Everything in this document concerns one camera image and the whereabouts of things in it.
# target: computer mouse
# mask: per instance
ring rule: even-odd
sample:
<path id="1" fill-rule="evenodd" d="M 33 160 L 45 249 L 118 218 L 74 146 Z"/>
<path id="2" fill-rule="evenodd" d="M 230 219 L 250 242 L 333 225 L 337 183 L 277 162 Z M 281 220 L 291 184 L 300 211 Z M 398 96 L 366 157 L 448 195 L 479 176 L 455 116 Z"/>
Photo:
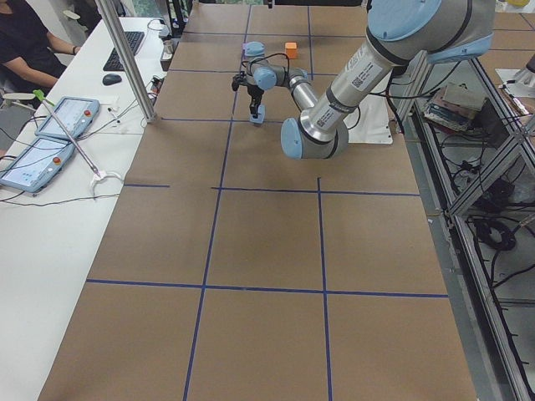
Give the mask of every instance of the computer mouse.
<path id="1" fill-rule="evenodd" d="M 123 79 L 118 74 L 106 74 L 102 78 L 102 84 L 104 84 L 106 86 L 110 86 L 110 85 L 113 85 L 113 84 L 118 84 L 122 80 Z"/>

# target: keyboard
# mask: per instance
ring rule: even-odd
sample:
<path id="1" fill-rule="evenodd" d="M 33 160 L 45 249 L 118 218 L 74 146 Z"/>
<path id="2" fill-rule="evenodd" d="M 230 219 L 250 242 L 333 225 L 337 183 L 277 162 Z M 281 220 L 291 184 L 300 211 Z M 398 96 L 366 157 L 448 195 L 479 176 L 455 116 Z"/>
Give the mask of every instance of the keyboard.
<path id="1" fill-rule="evenodd" d="M 136 54 L 137 51 L 140 49 L 141 42 L 143 42 L 143 37 L 145 36 L 145 33 L 138 31 L 128 31 L 125 32 L 125 35 L 126 40 L 128 41 L 130 48 L 132 49 L 132 53 Z M 125 67 L 123 67 L 123 64 L 120 62 L 117 50 L 113 49 L 111 51 L 111 54 L 108 57 L 108 61 L 106 61 L 106 64 L 102 69 L 104 71 L 125 71 Z"/>

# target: brown paper floor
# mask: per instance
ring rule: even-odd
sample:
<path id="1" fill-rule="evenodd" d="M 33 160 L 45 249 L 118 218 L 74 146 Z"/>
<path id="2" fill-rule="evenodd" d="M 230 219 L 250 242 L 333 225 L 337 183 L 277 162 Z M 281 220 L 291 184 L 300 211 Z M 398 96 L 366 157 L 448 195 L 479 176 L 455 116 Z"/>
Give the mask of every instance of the brown paper floor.
<path id="1" fill-rule="evenodd" d="M 323 91 L 365 19 L 196 7 L 41 401 L 476 399 L 403 137 L 290 160 L 230 88 L 292 39 Z"/>

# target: label sticker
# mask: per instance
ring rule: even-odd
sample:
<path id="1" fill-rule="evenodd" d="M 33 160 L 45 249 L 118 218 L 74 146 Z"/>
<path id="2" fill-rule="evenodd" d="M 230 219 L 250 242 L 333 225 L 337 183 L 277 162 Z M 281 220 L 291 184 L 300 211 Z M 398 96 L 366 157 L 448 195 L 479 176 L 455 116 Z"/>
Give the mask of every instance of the label sticker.
<path id="1" fill-rule="evenodd" d="M 331 128 L 333 128 L 333 126 L 336 124 L 336 122 L 338 121 L 339 117 L 342 116 L 343 114 L 340 113 L 339 111 L 336 111 L 335 109 L 331 109 L 330 107 L 328 107 L 322 114 L 321 114 L 321 117 L 319 119 L 316 120 L 315 124 L 325 130 L 325 131 L 328 131 L 330 130 Z"/>
<path id="2" fill-rule="evenodd" d="M 360 48 L 346 64 L 346 79 L 357 90 L 365 91 L 383 72 L 370 53 L 366 53 L 364 48 Z"/>

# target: person's arm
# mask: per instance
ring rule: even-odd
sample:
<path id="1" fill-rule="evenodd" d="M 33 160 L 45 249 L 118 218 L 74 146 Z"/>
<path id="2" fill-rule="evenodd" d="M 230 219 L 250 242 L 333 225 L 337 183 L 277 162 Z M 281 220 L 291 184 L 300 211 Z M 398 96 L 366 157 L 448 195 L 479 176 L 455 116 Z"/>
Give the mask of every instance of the person's arm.
<path id="1" fill-rule="evenodd" d="M 52 88 L 58 79 L 52 75 L 42 73 L 37 69 L 32 69 L 28 66 L 24 58 L 17 57 L 11 61 L 3 63 L 3 65 L 11 69 L 16 75 L 20 78 L 25 79 L 29 82 L 41 86 L 43 88 Z"/>
<path id="2" fill-rule="evenodd" d="M 47 32 L 47 39 L 48 43 L 50 43 L 50 48 L 56 53 L 74 55 L 80 50 L 80 46 L 74 46 L 71 43 L 65 42 L 57 36 L 54 36 L 51 32 Z"/>

